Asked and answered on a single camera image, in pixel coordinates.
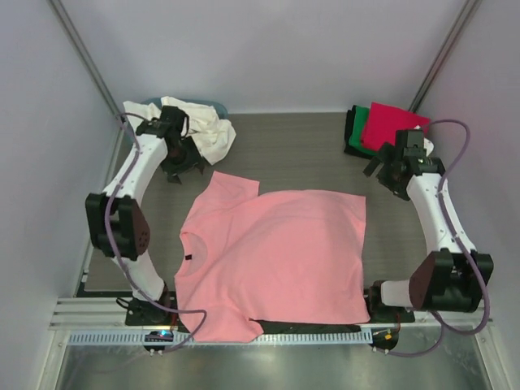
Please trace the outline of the pink t-shirt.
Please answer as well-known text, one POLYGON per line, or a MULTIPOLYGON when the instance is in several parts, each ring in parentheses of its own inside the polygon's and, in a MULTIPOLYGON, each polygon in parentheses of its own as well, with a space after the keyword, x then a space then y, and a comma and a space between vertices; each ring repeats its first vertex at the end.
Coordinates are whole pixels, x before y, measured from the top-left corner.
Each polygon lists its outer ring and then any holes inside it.
POLYGON ((366 199, 327 190, 260 193, 215 172, 180 230, 181 322, 199 342, 250 342, 255 319, 366 323, 366 199))

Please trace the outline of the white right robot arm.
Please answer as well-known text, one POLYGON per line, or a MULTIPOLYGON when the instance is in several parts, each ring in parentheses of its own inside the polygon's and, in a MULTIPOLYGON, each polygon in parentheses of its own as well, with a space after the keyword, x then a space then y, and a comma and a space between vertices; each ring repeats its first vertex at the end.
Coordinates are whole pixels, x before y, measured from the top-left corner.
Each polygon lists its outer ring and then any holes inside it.
POLYGON ((427 256, 406 280, 375 282, 367 291, 366 311, 384 321, 396 308, 442 312, 483 311, 490 317, 488 281, 492 257, 479 252, 466 235, 449 194, 450 169, 428 155, 421 128, 399 130, 384 143, 363 173, 395 196, 413 203, 427 244, 427 256))

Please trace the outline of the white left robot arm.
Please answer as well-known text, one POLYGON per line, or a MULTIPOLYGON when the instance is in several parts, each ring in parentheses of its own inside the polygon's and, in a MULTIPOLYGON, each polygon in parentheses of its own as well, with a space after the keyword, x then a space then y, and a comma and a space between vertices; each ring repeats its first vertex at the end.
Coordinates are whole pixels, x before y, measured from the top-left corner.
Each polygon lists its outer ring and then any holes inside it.
POLYGON ((154 173, 160 169, 170 183, 205 163, 188 135, 189 116, 177 106, 164 106, 158 117, 134 113, 117 115, 132 148, 122 167, 101 193, 85 200, 93 247, 112 258, 132 287, 132 295, 145 304, 145 315, 157 324, 172 316, 172 303, 163 298, 166 283, 158 275, 148 250, 150 226, 141 209, 154 173))

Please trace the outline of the white crumpled t-shirt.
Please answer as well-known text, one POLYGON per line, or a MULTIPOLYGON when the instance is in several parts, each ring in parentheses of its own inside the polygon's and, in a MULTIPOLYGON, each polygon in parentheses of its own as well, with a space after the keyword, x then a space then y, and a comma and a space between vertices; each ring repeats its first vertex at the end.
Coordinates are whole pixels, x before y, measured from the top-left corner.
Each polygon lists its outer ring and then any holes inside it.
MULTIPOLYGON (((188 130, 184 130, 183 134, 192 137, 199 154, 210 165, 215 165, 227 157, 236 139, 236 130, 229 119, 219 117, 215 104, 186 102, 169 96, 161 97, 160 103, 123 103, 126 112, 147 119, 158 118, 165 106, 175 106, 185 112, 189 123, 188 130)), ((131 116, 129 122, 136 131, 142 119, 131 116)))

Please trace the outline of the folded magenta t-shirt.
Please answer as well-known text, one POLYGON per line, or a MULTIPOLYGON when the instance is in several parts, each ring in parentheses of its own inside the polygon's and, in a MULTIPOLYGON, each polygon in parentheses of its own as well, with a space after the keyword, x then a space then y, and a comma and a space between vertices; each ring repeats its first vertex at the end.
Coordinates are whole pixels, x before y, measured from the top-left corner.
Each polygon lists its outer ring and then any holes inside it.
POLYGON ((411 111, 372 102, 361 136, 362 146, 376 152, 385 142, 394 145, 398 130, 414 129, 430 121, 428 117, 411 111))

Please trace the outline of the teal plastic basket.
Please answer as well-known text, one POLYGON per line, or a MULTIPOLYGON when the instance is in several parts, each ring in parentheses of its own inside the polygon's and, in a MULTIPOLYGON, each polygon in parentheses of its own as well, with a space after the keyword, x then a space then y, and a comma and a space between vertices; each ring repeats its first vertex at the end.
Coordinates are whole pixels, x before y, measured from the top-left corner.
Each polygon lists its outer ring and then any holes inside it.
POLYGON ((188 135, 200 150, 226 149, 235 140, 236 132, 228 120, 228 111, 220 103, 201 100, 181 100, 164 96, 147 102, 123 102, 130 113, 152 119, 158 118, 163 106, 178 106, 190 118, 188 135))

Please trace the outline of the folded green t-shirt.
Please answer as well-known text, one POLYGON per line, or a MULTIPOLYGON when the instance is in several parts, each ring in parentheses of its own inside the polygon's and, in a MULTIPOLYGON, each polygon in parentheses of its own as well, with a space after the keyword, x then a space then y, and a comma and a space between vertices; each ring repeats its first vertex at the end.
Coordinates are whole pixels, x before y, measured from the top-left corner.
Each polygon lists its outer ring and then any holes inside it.
POLYGON ((353 147, 356 151, 369 156, 376 155, 374 150, 367 149, 362 144, 362 134, 368 120, 370 109, 364 106, 353 106, 352 111, 354 114, 353 130, 349 138, 349 146, 353 147))

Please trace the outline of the folded black t-shirt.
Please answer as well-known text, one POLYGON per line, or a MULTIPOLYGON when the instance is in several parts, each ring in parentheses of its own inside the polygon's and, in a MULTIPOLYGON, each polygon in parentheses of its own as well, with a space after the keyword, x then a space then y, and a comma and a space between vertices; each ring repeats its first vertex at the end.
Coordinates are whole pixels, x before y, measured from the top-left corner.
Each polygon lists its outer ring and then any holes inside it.
POLYGON ((370 109, 352 106, 347 111, 344 126, 344 152, 354 157, 371 159, 377 152, 362 145, 362 133, 368 120, 370 109))

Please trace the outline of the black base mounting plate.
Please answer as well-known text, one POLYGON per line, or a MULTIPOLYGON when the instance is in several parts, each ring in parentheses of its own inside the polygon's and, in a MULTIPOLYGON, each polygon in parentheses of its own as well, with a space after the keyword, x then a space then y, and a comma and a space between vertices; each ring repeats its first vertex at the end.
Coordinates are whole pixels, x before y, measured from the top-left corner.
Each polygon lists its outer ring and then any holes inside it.
MULTIPOLYGON (((364 289, 364 300, 370 315, 366 324, 382 323, 413 323, 414 313, 402 307, 385 306, 380 301, 380 288, 370 286, 364 289)), ((164 312, 151 305, 149 302, 138 301, 132 298, 130 301, 118 297, 116 303, 126 310, 125 324, 127 326, 165 326, 170 332, 177 331, 189 334, 190 330, 180 321, 177 313, 164 312)), ((333 332, 357 332, 360 325, 357 323, 288 323, 255 319, 254 324, 261 327, 261 333, 266 334, 304 334, 304 333, 333 333, 333 332)))

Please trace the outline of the left aluminium corner post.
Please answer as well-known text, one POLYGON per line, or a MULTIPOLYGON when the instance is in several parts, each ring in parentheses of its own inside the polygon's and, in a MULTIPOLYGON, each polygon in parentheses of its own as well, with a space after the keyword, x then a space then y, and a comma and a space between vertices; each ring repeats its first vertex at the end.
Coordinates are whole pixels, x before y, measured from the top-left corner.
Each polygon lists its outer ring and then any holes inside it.
POLYGON ((65 32, 67 39, 70 41, 74 51, 76 52, 76 55, 82 62, 85 70, 89 74, 89 77, 97 88, 97 91, 100 93, 102 100, 105 102, 109 112, 115 118, 117 118, 120 113, 119 105, 117 104, 113 94, 104 81, 97 64, 94 62, 87 45, 77 30, 76 25, 67 12, 63 2, 60 0, 47 0, 46 2, 53 11, 59 25, 65 32))

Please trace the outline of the aluminium corner post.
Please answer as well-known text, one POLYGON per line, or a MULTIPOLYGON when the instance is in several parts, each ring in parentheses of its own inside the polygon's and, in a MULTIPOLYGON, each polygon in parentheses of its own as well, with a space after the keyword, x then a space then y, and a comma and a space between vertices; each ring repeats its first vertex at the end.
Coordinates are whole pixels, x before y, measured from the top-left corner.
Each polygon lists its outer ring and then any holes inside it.
POLYGON ((104 81, 97 64, 94 62, 87 45, 77 30, 76 25, 67 12, 63 2, 60 0, 47 0, 46 2, 53 11, 59 25, 65 32, 67 39, 70 41, 74 51, 76 52, 76 55, 82 62, 85 70, 89 74, 89 77, 97 88, 97 91, 100 93, 102 100, 105 102, 109 112, 115 118, 117 118, 120 113, 119 105, 117 104, 113 94, 104 81))
POLYGON ((448 30, 417 93, 409 105, 409 111, 416 113, 419 110, 482 3, 483 0, 465 0, 463 2, 461 10, 448 30))

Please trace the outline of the right aluminium corner post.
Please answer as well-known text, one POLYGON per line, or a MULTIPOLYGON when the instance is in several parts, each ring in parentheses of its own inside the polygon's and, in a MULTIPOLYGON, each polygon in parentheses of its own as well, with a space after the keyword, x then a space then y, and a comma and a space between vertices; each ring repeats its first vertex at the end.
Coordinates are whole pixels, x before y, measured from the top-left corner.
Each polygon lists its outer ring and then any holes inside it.
POLYGON ((416 113, 419 110, 482 3, 483 0, 465 0, 463 2, 461 10, 448 30, 417 93, 409 105, 409 111, 416 113))

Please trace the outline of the aluminium frame rail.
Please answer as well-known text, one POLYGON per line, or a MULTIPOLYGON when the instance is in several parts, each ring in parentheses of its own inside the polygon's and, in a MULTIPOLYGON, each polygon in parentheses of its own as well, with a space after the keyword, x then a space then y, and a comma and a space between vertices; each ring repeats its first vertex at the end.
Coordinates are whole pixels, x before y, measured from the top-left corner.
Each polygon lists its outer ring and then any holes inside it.
POLYGON ((123 327, 126 310, 111 297, 59 298, 50 320, 50 329, 90 329, 123 327))

